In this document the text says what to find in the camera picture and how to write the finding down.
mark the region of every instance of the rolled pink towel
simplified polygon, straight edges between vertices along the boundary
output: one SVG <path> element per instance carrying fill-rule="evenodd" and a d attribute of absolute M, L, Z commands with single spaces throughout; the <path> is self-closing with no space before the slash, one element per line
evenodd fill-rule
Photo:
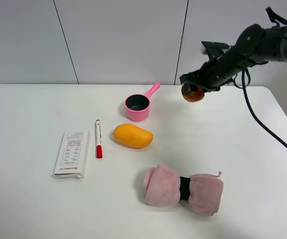
<path fill-rule="evenodd" d="M 211 174 L 195 174 L 180 177 L 172 168 L 159 164 L 149 168 L 144 177 L 145 201 L 158 207 L 173 206 L 179 200 L 187 200 L 190 208 L 204 216 L 217 213 L 223 182 Z"/>

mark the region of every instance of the tabletop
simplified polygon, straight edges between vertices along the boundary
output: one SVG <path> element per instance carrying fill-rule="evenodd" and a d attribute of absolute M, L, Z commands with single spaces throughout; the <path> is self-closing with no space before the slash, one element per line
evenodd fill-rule
<path fill-rule="evenodd" d="M 161 86 L 149 117 L 134 123 L 153 142 L 144 149 L 115 143 L 115 127 L 131 122 L 125 98 L 150 87 L 0 85 L 0 238 L 287 238 L 287 150 L 253 120 L 242 91 L 223 87 L 188 103 L 180 86 Z M 272 93 L 249 87 L 248 95 L 287 142 L 287 117 Z M 95 157 L 97 119 L 103 159 Z M 80 128 L 91 133 L 85 177 L 54 179 L 64 132 Z M 144 173 L 159 163 L 185 177 L 222 171 L 218 213 L 147 205 Z"/>

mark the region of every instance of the black cable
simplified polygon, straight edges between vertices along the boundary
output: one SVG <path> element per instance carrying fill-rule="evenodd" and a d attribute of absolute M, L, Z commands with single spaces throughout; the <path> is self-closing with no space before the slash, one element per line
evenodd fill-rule
<path fill-rule="evenodd" d="M 247 95 L 247 90 L 246 90 L 246 84 L 245 84 L 245 73 L 248 77 L 248 80 L 250 80 L 250 74 L 248 72 L 248 69 L 242 71 L 242 86 L 243 86 L 243 92 L 244 92 L 244 97 L 245 97 L 245 101 L 247 104 L 247 107 L 249 109 L 249 112 L 251 113 L 252 117 L 254 118 L 254 120 L 264 129 L 266 130 L 272 137 L 274 137 L 276 140 L 278 140 L 278 142 L 280 142 L 286 149 L 287 149 L 287 144 L 286 142 L 284 142 L 281 138 L 279 138 L 274 132 L 272 132 L 269 128 L 267 128 L 266 125 L 264 125 L 255 115 L 253 108 L 249 102 L 248 99 L 248 95 Z"/>

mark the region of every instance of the mango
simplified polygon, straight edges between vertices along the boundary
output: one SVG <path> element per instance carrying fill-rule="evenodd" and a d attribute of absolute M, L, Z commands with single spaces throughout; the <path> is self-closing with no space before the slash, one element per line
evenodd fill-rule
<path fill-rule="evenodd" d="M 113 132 L 115 140 L 132 148 L 144 148 L 153 140 L 153 134 L 130 123 L 117 126 Z"/>

